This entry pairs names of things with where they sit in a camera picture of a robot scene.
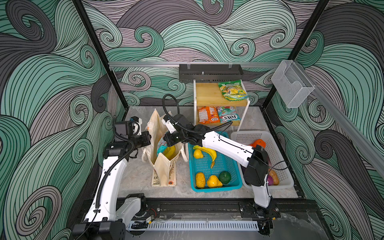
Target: red wire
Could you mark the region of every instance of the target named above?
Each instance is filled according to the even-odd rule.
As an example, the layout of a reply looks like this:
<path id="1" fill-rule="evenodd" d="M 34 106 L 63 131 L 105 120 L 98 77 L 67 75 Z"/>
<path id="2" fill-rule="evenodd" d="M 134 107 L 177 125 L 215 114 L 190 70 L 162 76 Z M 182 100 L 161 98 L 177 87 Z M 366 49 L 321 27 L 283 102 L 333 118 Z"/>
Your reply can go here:
<path id="1" fill-rule="evenodd" d="M 151 210 L 155 212 L 155 217 L 156 217 L 157 216 L 156 211 L 154 209 L 151 209 Z"/>

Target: wall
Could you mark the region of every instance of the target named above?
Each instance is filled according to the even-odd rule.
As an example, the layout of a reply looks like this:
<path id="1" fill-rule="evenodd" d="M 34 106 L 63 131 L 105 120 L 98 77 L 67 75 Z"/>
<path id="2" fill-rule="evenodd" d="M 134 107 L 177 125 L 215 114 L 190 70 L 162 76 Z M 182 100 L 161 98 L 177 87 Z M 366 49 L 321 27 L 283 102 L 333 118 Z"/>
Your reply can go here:
<path id="1" fill-rule="evenodd" d="M 83 0 L 109 61 L 253 61 L 287 59 L 317 1 Z M 192 84 L 177 68 L 116 68 L 130 105 L 161 105 L 166 93 L 193 105 Z M 271 88 L 273 69 L 245 69 L 251 104 Z"/>
<path id="2" fill-rule="evenodd" d="M 297 61 L 383 154 L 383 5 L 361 2 L 325 10 Z M 276 94 L 267 110 L 335 239 L 382 239 L 384 180 L 316 97 L 287 109 Z"/>
<path id="3" fill-rule="evenodd" d="M 69 238 L 122 116 L 110 86 L 71 0 L 0 2 L 2 238 Z"/>

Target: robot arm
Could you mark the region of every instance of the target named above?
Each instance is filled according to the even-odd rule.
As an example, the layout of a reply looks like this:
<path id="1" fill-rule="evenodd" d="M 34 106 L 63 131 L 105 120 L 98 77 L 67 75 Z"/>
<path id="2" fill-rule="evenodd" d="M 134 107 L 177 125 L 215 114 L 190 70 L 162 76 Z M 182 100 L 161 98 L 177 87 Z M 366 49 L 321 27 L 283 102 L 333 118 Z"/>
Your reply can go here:
<path id="1" fill-rule="evenodd" d="M 114 123 L 115 141 L 109 143 L 104 150 L 103 171 L 96 196 L 83 222 L 76 224 L 72 231 L 76 240 L 98 237 L 99 239 L 124 239 L 126 225 L 144 207 L 145 197 L 138 195 L 127 198 L 116 210 L 120 181 L 129 155 L 134 150 L 151 144 L 149 132 L 140 132 L 141 122 L 140 118 L 132 117 L 129 121 Z M 98 195 L 100 196 L 99 204 L 96 206 Z"/>
<path id="2" fill-rule="evenodd" d="M 169 130 L 164 137 L 169 147 L 178 142 L 189 142 L 216 150 L 244 166 L 244 179 L 252 185 L 255 203 L 264 208 L 269 206 L 271 196 L 266 181 L 269 156 L 263 147 L 240 144 L 220 136 L 217 132 L 209 131 L 209 127 L 201 124 L 193 126 L 182 114 L 177 114 L 172 119 L 168 115 L 164 116 L 163 124 Z"/>

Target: blue basket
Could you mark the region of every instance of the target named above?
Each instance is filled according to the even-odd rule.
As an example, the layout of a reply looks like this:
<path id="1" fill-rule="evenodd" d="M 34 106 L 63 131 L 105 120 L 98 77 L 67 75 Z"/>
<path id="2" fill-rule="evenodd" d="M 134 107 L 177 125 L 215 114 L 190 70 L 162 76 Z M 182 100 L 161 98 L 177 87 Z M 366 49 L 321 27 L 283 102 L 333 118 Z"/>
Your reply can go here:
<path id="1" fill-rule="evenodd" d="M 224 137 L 228 137 L 226 132 L 222 134 Z M 193 157 L 193 145 L 188 144 L 189 150 L 189 171 L 191 176 L 191 187 L 195 192 L 221 192 L 221 191 L 231 191 L 233 189 L 239 189 L 243 185 L 239 168 L 235 160 L 226 155 L 217 152 L 217 158 L 215 159 L 215 165 L 211 169 L 212 158 L 205 152 L 203 152 L 204 157 L 196 159 Z M 196 187 L 196 174 L 198 172 L 204 173 L 205 181 L 211 175 L 216 175 L 217 177 L 222 171 L 227 171 L 231 174 L 231 181 L 228 184 L 223 184 L 222 187 L 218 188 L 208 188 L 207 183 L 203 189 L 198 189 Z"/>

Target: clear acrylic holder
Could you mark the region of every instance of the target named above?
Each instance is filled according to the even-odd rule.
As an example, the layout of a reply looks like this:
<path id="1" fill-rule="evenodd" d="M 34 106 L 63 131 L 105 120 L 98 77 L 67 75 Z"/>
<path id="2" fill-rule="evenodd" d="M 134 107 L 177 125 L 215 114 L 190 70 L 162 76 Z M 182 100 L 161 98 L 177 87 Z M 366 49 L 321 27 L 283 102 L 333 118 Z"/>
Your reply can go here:
<path id="1" fill-rule="evenodd" d="M 314 90 L 310 76 L 293 60 L 283 60 L 272 76 L 272 82 L 287 108 L 298 108 Z"/>

